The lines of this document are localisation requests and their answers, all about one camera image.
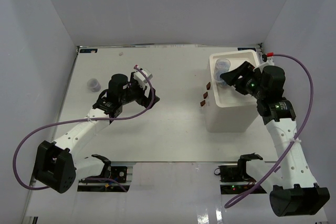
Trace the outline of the brown top drawer handle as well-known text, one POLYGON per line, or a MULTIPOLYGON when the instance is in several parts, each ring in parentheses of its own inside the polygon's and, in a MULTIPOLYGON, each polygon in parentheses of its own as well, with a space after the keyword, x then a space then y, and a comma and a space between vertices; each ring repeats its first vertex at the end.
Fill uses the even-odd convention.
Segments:
POLYGON ((211 83, 209 82, 207 85, 206 85, 206 90, 209 90, 211 88, 211 83))

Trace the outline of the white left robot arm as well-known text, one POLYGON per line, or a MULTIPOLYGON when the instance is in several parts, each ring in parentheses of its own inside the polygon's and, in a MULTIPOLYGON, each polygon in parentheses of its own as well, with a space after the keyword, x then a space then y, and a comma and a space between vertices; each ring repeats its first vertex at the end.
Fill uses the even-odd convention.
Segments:
POLYGON ((53 142, 43 141, 37 149, 33 177, 59 192, 77 180, 111 180, 111 161, 99 154, 78 159, 80 151, 103 129, 122 118, 123 106, 136 102, 146 110, 158 101, 150 80, 152 73, 138 69, 129 77, 114 74, 87 116, 53 142))

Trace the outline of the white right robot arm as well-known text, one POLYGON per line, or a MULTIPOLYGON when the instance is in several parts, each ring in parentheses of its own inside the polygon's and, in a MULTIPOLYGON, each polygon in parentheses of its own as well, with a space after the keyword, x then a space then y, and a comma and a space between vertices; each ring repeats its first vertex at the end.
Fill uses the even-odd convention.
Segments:
POLYGON ((245 182, 254 179, 256 184, 230 200, 225 208, 261 187, 269 195, 276 216, 315 215, 328 202, 330 193, 318 185, 304 156, 295 111, 283 96, 284 70, 271 65, 255 68, 245 61, 238 68, 222 73, 221 78, 240 94, 250 94, 257 100, 257 111, 278 155, 272 168, 258 154, 242 155, 237 162, 237 175, 245 182))

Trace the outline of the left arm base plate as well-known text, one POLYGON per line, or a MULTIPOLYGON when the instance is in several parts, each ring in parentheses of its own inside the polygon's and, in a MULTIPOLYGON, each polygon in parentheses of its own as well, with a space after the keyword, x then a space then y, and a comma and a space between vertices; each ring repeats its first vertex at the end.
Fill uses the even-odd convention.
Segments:
POLYGON ((111 179, 119 182, 127 182, 128 167, 127 166, 111 166, 110 171, 104 175, 90 176, 92 179, 82 179, 82 183, 108 183, 113 184, 111 179))

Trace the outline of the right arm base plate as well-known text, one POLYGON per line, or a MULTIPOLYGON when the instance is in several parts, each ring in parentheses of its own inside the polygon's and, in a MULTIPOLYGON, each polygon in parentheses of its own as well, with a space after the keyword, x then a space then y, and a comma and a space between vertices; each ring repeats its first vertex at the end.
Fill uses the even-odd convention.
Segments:
POLYGON ((214 170, 219 177, 222 195, 238 195, 251 189, 256 181, 248 175, 242 175, 237 165, 221 165, 214 170))

